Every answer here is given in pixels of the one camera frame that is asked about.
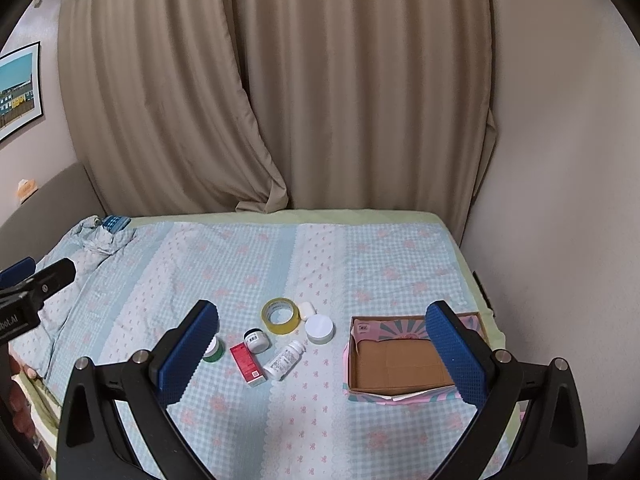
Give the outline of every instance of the bed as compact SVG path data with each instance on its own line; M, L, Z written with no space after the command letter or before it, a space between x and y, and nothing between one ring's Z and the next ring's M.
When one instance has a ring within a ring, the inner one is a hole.
M58 192L56 182L48 187ZM30 201L50 203L38 196L46 188ZM137 218L113 236L86 216L66 219L71 229L39 263L70 256L79 268L76 283L52 298L39 329L14 344L43 377L21 382L52 451L74 360L89 355L101 364L151 348L200 298L217 304L227 346L260 326L260 307L278 296L311 300L336 325L335 338L308 345L279 383L247 388L228 352L200 364L169 411L219 480L430 476L475 409L455 396L409 406L348 401L341 354L352 315L423 314L445 298L458 312L479 311L491 346L505 345L460 250L433 214L286 210ZM303 340L304 332L270 337L274 348L261 362L291 338ZM142 465L160 476L124 406L121 416ZM488 474L504 461L516 428L514 414Z

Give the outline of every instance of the gray headboard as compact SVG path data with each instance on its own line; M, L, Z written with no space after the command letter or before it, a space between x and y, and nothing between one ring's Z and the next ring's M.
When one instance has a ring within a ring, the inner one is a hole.
M80 162L61 171L29 197L0 226L0 270L31 256L39 261L83 218L103 217Z

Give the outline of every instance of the brown curtain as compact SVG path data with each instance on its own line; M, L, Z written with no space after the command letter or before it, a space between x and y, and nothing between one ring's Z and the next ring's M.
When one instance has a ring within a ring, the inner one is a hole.
M231 16L231 0L62 0L66 118L108 211L287 205L242 88Z
M427 210L460 240L489 107L489 0L233 1L292 206Z

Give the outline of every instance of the painting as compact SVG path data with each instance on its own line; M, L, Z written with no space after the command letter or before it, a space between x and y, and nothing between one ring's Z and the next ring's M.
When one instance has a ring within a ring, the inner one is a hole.
M38 42L0 57L0 142L41 115Z

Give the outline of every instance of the white wall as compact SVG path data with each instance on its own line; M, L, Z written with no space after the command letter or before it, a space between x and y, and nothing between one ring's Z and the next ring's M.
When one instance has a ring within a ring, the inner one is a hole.
M640 47L609 0L494 0L498 145L462 250L517 358L566 357L590 461L640 424Z
M39 186L76 161L58 78L58 13L60 0L33 4L2 49L40 41L40 88L44 116L0 142L0 224L17 207L18 182L34 178Z

